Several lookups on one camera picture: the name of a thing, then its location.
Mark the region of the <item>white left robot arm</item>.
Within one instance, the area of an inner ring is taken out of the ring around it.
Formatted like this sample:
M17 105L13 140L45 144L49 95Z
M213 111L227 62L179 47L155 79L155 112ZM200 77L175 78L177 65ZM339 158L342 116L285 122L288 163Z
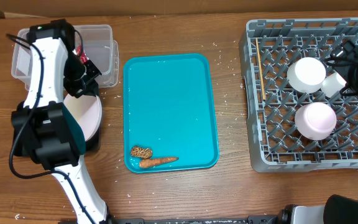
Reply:
M30 27L26 38L7 35L32 54L30 88L25 101L11 113L14 140L9 155L11 172L21 179L52 175L76 214L76 223L114 223L85 165L85 154L100 147L101 113L89 115L96 126L86 129L75 119L77 109L63 102L67 92L77 100L92 97L97 106L101 76L90 60L76 51L79 32L65 19Z

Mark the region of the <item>pink white bowl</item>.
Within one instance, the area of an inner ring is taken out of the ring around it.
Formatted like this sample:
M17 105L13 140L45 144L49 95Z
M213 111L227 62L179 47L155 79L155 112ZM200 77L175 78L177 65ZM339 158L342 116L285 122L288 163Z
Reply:
M295 125L300 134L311 140L327 138L337 123L334 110L327 104L316 102L302 106L295 114Z

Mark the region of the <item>orange carrot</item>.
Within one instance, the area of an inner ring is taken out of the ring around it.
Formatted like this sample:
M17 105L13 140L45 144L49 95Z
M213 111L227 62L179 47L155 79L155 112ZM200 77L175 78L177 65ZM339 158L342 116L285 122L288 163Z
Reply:
M177 160L178 160L177 157L162 157L162 158L155 158L155 159L142 159L139 162L139 167L142 168L142 169L147 169L147 168L150 168L150 167L155 167L155 166L159 166L159 165L170 163L170 162L175 162Z

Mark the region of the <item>white cup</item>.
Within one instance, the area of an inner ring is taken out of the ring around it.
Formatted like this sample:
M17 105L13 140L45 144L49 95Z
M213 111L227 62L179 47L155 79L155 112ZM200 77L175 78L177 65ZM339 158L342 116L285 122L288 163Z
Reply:
M328 97L331 98L335 93L345 87L347 82L343 79L338 72L326 77L322 82L321 91Z

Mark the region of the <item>white plate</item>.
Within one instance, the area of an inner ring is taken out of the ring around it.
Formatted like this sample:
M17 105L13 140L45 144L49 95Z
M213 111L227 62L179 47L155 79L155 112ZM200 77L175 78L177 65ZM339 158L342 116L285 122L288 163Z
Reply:
M75 98L67 95L64 105L80 125L85 141L90 140L101 125L103 111L100 98L88 95Z

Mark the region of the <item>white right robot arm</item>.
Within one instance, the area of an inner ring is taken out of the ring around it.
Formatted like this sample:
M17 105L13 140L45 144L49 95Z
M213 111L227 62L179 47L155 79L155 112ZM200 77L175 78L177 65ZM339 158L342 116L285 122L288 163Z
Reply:
M347 41L323 62L345 79L339 94L358 99L358 45ZM322 206L287 205L272 223L358 223L358 199L332 195Z

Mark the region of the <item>red silver snack wrapper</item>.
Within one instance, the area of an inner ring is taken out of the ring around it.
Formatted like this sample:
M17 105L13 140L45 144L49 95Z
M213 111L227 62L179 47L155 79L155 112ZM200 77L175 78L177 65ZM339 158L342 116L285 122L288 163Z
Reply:
M83 50L83 46L82 46L82 45L77 46L77 48L76 48L76 55L80 58L80 61L81 61L82 63L85 63L85 62L88 61L88 57L86 56L85 51Z

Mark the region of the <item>teal plastic tray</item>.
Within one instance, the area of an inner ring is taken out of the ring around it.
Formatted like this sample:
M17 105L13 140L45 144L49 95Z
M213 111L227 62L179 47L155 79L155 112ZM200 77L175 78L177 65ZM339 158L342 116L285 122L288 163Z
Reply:
M207 169L219 159L219 140L208 59L201 54L134 57L123 69L124 162L133 173ZM150 159L178 160L147 169L134 146Z

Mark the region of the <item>wooden chopstick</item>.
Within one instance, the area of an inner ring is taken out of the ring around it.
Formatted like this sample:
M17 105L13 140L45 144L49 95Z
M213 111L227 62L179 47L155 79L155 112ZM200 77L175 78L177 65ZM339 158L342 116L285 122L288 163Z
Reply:
M265 101L264 77L263 77L263 72L262 72L262 61L261 61L261 58L260 58L259 40L258 40L257 37L255 38L255 47L256 47L256 52L257 52L257 62L258 62L258 68L259 68L259 77L260 77L262 100Z

